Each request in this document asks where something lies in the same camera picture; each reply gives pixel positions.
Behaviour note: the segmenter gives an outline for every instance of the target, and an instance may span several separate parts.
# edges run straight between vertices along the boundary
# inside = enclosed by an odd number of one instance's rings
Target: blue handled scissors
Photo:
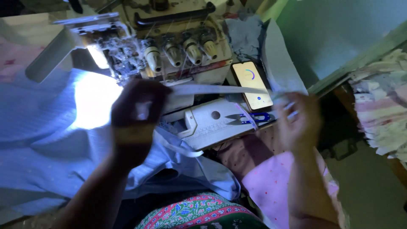
[[[262,122],[267,122],[270,120],[270,115],[267,113],[249,113],[249,115],[254,119],[255,122],[257,123],[262,123]],[[245,117],[244,114],[232,114],[225,116],[225,118],[228,119],[235,119],[234,121],[231,121],[229,123],[226,123],[227,125],[243,125],[243,124],[250,124],[250,121],[241,121],[240,118]]]

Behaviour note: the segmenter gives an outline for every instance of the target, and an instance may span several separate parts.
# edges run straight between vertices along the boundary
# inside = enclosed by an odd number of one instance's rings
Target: smartphone
[[[232,73],[241,87],[266,89],[252,61],[232,64]],[[243,98],[252,113],[269,110],[273,105],[269,94],[244,93]]]

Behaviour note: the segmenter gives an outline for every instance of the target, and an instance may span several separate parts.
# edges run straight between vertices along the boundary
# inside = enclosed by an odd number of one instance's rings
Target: light blue fabric
[[[0,84],[0,206],[26,215],[73,197],[112,148],[110,108],[121,92],[114,79],[73,69],[43,83]],[[185,142],[157,128],[171,144]],[[164,168],[177,172],[156,177]],[[210,188],[232,200],[240,185],[231,171],[202,156],[184,157],[153,143],[145,163],[129,174],[123,198]]]

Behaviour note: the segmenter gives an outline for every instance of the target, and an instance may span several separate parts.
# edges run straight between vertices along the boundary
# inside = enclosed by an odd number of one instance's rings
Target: hand
[[[159,82],[138,79],[124,87],[112,106],[113,159],[120,167],[130,171],[144,162],[153,142],[154,128],[171,91]],[[148,117],[138,120],[140,111],[136,104],[146,102],[151,102]]]
[[[317,99],[298,92],[286,93],[286,96],[294,102],[289,109],[281,105],[275,106],[278,114],[278,134],[283,150],[291,151],[294,155],[312,152],[318,143],[322,126]],[[288,119],[287,116],[295,110],[298,114]]]

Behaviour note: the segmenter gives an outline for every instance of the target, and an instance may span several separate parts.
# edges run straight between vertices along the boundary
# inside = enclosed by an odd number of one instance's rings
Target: wall
[[[307,88],[407,20],[405,0],[289,0],[277,24]]]

